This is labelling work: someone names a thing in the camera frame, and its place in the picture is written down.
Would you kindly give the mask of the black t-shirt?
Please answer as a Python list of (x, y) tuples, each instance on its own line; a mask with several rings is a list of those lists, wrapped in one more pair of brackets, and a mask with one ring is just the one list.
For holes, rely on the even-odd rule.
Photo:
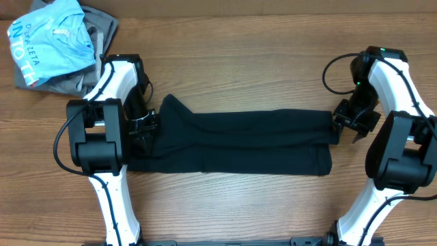
[(169, 94), (159, 115), (151, 155), (132, 158), (128, 170), (325, 176), (339, 143), (329, 111), (193, 113)]

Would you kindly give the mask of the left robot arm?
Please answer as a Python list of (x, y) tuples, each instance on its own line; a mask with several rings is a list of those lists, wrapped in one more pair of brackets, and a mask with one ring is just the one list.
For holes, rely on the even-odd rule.
[(144, 94), (153, 86), (137, 54), (110, 55), (103, 64), (95, 88), (66, 106), (70, 152), (96, 192), (106, 230), (104, 245), (143, 245), (127, 169), (132, 156), (152, 153), (160, 123)]

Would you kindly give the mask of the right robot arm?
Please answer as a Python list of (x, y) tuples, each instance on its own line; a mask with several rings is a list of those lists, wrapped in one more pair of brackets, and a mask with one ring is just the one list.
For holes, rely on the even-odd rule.
[(373, 236), (382, 222), (400, 202), (418, 200), (417, 189), (436, 175), (436, 115), (414, 86), (402, 50), (368, 46), (351, 57), (355, 88), (333, 112), (336, 130), (366, 137), (381, 117), (377, 105), (385, 121), (365, 157), (363, 190), (320, 244), (383, 245)]

